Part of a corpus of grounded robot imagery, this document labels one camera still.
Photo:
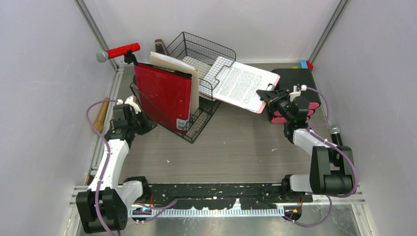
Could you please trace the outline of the black pink drawer cabinet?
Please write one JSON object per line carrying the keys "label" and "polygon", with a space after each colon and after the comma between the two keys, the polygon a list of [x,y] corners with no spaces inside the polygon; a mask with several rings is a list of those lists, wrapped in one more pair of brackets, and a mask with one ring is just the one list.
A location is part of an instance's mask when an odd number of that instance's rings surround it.
{"label": "black pink drawer cabinet", "polygon": [[309,121],[311,116],[321,106],[319,95],[312,90],[301,90],[301,86],[317,89],[312,72],[309,69],[290,69],[278,68],[271,71],[280,76],[280,79],[274,90],[287,89],[291,95],[291,100],[295,95],[301,96],[309,101],[308,113],[306,121]]}

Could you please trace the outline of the red notebook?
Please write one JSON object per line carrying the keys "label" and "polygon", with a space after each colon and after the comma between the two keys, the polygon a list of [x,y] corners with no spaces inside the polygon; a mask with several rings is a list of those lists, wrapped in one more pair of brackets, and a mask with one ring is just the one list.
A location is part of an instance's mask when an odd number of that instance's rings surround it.
{"label": "red notebook", "polygon": [[152,121],[179,133],[188,131],[191,80],[151,64],[134,66],[138,97]]}

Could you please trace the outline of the pink clipboard with paper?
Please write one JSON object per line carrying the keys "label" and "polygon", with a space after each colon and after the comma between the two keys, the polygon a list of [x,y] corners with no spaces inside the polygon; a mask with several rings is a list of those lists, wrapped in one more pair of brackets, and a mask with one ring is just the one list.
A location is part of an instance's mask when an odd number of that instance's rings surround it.
{"label": "pink clipboard with paper", "polygon": [[216,76],[219,81],[213,89],[213,98],[231,105],[260,114],[266,107],[257,94],[258,90],[272,91],[280,76],[253,66],[234,62],[224,67]]}

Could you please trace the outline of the beige folder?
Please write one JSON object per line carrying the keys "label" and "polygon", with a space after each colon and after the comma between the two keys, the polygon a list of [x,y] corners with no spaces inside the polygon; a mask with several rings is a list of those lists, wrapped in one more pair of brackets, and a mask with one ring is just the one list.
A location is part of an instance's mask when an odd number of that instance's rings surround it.
{"label": "beige folder", "polygon": [[178,75],[191,80],[190,114],[193,115],[199,108],[199,69],[174,57],[150,52],[152,65],[175,71]]}

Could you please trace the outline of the black wire mesh organizer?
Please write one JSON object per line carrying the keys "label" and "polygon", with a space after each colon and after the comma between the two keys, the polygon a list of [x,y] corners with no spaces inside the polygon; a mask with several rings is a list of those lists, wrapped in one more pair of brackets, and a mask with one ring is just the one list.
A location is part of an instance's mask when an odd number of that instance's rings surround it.
{"label": "black wire mesh organizer", "polygon": [[194,143],[219,104],[213,97],[216,76],[232,66],[236,53],[182,32],[160,54],[151,52],[151,63],[137,62],[131,50],[125,60],[134,65],[131,89],[146,121]]}

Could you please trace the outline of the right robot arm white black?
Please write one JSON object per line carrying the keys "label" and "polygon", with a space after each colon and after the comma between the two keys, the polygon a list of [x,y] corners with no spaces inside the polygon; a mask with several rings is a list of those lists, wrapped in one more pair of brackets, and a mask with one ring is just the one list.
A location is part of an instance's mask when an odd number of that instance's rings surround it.
{"label": "right robot arm white black", "polygon": [[339,198],[351,196],[357,189],[352,150],[322,138],[309,126],[310,102],[301,95],[307,89],[257,91],[261,101],[267,102],[271,111],[278,111],[286,120],[284,136],[288,141],[311,156],[308,174],[286,175],[282,179],[281,197],[293,202],[300,193]]}

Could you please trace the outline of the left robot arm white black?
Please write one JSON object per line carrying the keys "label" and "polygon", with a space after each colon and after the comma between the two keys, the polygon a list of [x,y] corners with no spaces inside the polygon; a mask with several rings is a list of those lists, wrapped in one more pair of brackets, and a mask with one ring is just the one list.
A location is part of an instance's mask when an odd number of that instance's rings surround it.
{"label": "left robot arm white black", "polygon": [[150,132],[153,126],[135,102],[117,103],[110,124],[105,135],[99,134],[105,150],[97,173],[87,190],[79,192],[75,200],[87,234],[108,232],[112,236],[120,235],[134,202],[144,204],[151,197],[145,177],[129,177],[122,187],[119,187],[119,177],[135,136]]}

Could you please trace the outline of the colourful toy blocks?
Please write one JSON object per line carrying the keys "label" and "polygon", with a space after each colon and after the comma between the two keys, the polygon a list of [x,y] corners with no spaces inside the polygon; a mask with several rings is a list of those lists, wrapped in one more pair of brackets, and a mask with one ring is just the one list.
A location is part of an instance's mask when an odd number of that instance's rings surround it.
{"label": "colourful toy blocks", "polygon": [[302,60],[296,66],[292,66],[292,69],[309,69],[312,70],[314,68],[313,64],[311,64],[307,60]]}

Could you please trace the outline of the wooden stick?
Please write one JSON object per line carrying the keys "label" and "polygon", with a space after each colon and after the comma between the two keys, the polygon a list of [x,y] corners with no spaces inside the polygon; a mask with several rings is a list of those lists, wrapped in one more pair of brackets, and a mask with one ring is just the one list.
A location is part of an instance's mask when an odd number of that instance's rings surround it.
{"label": "wooden stick", "polygon": [[97,129],[98,132],[102,132],[102,130],[103,130],[104,121],[105,121],[105,118],[106,118],[108,107],[109,107],[109,102],[108,101],[102,103],[102,105],[100,107],[100,110],[97,114],[96,120],[93,123],[93,126]]}

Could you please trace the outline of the black microphone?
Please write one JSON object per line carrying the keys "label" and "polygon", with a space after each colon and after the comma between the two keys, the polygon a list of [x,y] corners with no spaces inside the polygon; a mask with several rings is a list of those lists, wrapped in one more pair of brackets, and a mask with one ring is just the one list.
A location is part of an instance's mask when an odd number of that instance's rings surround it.
{"label": "black microphone", "polygon": [[329,127],[329,133],[330,133],[330,137],[331,137],[331,141],[337,145],[337,146],[343,146],[343,142],[341,139],[341,130],[338,126],[330,126]]}

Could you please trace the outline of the black stand in organizer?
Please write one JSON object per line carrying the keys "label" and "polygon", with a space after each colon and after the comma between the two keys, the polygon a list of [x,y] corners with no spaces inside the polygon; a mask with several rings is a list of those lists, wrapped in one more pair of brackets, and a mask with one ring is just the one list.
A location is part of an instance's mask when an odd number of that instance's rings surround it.
{"label": "black stand in organizer", "polygon": [[134,66],[138,65],[138,61],[131,50],[128,50],[124,55],[124,62],[126,64],[133,64]]}

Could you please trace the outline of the white grid clipboard in tray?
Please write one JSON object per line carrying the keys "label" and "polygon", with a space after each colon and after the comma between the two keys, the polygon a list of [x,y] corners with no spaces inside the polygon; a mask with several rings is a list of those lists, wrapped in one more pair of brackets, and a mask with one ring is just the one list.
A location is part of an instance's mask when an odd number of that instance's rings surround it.
{"label": "white grid clipboard in tray", "polygon": [[183,61],[199,69],[199,94],[211,101],[215,100],[212,92],[219,84],[216,76],[224,67],[230,67],[235,62],[233,59],[225,57],[217,57],[214,62],[203,62],[201,59],[190,56],[186,56]]}

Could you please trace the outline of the brown object behind organizer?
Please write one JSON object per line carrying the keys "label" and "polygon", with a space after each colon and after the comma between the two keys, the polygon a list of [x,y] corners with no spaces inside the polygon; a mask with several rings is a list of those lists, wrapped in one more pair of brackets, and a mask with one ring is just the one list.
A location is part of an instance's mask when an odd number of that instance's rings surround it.
{"label": "brown object behind organizer", "polygon": [[160,54],[169,55],[169,52],[166,49],[166,46],[162,39],[156,39],[154,41],[155,51]]}

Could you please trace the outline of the red glitter microphone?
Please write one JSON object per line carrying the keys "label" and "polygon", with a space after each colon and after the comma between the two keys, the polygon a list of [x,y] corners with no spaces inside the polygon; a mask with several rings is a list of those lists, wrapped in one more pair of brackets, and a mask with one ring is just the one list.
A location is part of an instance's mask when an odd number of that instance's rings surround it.
{"label": "red glitter microphone", "polygon": [[98,51],[95,53],[95,58],[98,62],[106,62],[109,59],[117,58],[126,55],[128,52],[136,52],[141,48],[139,43],[132,43],[105,51]]}

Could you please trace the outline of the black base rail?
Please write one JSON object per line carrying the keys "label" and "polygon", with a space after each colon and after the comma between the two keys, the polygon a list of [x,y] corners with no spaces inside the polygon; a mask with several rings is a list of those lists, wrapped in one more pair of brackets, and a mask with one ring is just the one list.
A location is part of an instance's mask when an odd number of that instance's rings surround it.
{"label": "black base rail", "polygon": [[143,204],[155,207],[166,206],[173,200],[178,202],[173,209],[202,210],[231,209],[240,204],[241,209],[273,209],[277,204],[312,202],[311,196],[291,192],[280,183],[181,183],[150,184],[145,193],[137,199]]}

